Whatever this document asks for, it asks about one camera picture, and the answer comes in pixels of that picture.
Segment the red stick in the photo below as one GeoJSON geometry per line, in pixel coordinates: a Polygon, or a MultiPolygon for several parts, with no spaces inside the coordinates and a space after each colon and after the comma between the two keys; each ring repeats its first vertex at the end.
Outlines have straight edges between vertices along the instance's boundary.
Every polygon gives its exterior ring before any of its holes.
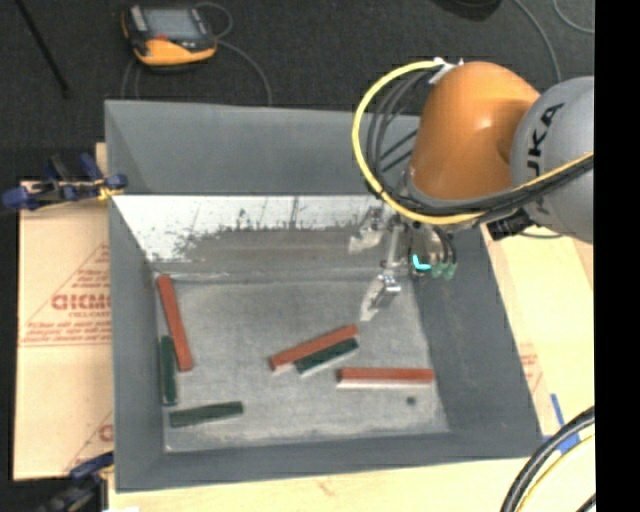
{"type": "Polygon", "coordinates": [[[193,360],[191,358],[191,350],[187,343],[187,334],[182,324],[180,309],[178,309],[178,300],[173,289],[171,278],[167,275],[161,275],[156,279],[156,285],[160,292],[160,300],[162,308],[167,319],[169,332],[173,338],[173,344],[176,350],[176,361],[178,369],[181,372],[189,371],[193,368],[193,360]]]}
{"type": "Polygon", "coordinates": [[[341,368],[336,372],[342,386],[415,386],[433,381],[428,368],[341,368]]]}
{"type": "Polygon", "coordinates": [[[353,338],[358,334],[358,327],[354,324],[341,327],[335,331],[331,331],[319,338],[307,341],[293,348],[280,352],[269,359],[269,365],[272,370],[277,370],[283,366],[295,363],[296,361],[315,354],[325,348],[331,347],[341,341],[353,338]]]}

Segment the handheld device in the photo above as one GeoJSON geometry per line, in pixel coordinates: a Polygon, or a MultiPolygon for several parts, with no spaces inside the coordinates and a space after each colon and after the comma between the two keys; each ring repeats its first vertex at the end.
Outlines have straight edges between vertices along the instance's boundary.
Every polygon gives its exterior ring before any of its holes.
{"type": "Polygon", "coordinates": [[[133,5],[122,12],[121,21],[133,53],[154,71],[191,69],[217,49],[216,37],[195,7],[133,5]]]}

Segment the robotic arm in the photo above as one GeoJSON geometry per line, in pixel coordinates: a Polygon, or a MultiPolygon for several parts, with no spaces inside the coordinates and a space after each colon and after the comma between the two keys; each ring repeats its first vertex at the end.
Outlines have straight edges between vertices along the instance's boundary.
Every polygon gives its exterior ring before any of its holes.
{"type": "Polygon", "coordinates": [[[352,131],[371,191],[407,221],[451,234],[487,224],[495,239],[531,225],[593,243],[594,79],[540,95],[512,71],[441,59],[399,68],[365,94],[352,131]],[[427,97],[408,165],[388,172],[385,130],[416,84],[427,97]],[[360,125],[369,105],[365,148],[360,125]]]}

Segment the green wooden block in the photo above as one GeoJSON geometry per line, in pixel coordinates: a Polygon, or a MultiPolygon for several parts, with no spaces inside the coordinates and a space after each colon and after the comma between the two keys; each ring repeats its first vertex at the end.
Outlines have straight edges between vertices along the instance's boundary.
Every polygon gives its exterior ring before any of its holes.
{"type": "Polygon", "coordinates": [[[242,402],[225,402],[174,411],[169,414],[169,423],[174,428],[188,427],[208,421],[238,416],[243,412],[242,402]]]}
{"type": "Polygon", "coordinates": [[[358,342],[355,338],[349,338],[340,343],[336,343],[335,345],[325,348],[315,354],[311,354],[309,356],[303,357],[302,359],[298,359],[295,362],[296,370],[298,373],[303,374],[312,370],[316,366],[319,366],[324,363],[328,363],[332,359],[336,357],[343,356],[348,354],[352,350],[358,348],[358,342]]]}
{"type": "Polygon", "coordinates": [[[176,382],[176,352],[171,336],[160,336],[158,340],[160,351],[160,379],[162,382],[162,404],[176,405],[178,403],[178,384],[176,382]]]}

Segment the clamp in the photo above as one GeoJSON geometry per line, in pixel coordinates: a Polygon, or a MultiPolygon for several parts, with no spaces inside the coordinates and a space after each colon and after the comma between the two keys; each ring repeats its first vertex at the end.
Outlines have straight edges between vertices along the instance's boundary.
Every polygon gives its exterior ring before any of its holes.
{"type": "Polygon", "coordinates": [[[54,155],[45,164],[44,180],[5,191],[2,202],[13,210],[36,210],[53,204],[108,197],[128,185],[124,174],[105,177],[88,153],[80,155],[80,165],[85,176],[74,179],[61,158],[54,155]]]}

